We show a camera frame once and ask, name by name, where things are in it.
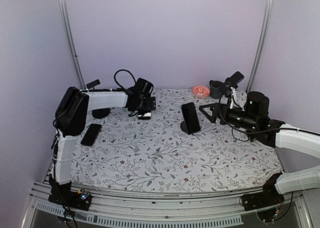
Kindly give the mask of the black phone with pink edge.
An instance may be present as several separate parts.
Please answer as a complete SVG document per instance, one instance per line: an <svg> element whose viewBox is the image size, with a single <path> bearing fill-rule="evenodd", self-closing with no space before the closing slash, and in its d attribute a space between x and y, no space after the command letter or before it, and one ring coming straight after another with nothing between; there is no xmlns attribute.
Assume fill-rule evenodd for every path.
<svg viewBox="0 0 320 228"><path fill-rule="evenodd" d="M98 137L102 125L92 123L89 125L86 133L84 134L80 144L82 146L92 147Z"/></svg>

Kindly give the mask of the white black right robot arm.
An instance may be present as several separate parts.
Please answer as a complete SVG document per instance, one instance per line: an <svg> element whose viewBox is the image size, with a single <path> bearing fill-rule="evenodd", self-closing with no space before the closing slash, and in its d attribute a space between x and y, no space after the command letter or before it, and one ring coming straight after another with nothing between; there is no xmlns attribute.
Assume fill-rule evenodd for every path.
<svg viewBox="0 0 320 228"><path fill-rule="evenodd" d="M246 95L243 108L236 104L233 87L226 86L221 91L227 103L201 105L199 111L211 122L220 120L233 131L246 134L250 141L258 141L271 148L290 149L306 155L320 157L319 133L294 127L284 121L269 117L270 100L263 93L250 91ZM264 183L262 191L246 193L239 199L245 211L252 211L277 204L284 204L284 195L297 191L318 189L320 187L320 167L314 166L295 172L273 174Z"/></svg>

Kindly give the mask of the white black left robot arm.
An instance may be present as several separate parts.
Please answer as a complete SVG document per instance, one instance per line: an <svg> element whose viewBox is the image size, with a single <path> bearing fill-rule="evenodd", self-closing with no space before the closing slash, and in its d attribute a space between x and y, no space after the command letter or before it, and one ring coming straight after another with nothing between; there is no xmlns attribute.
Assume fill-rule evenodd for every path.
<svg viewBox="0 0 320 228"><path fill-rule="evenodd" d="M71 190L73 151L85 129L88 112L94 118L102 119L110 114L111 108L125 108L131 116L149 120L151 112L156 109L156 98L152 96L154 85L143 78L138 78L130 88L95 89L99 83L99 80L92 81L86 89L69 87L52 122L56 134L51 146L53 169L49 175L51 194L48 200L66 210L88 211L92 201L89 191Z"/></svg>

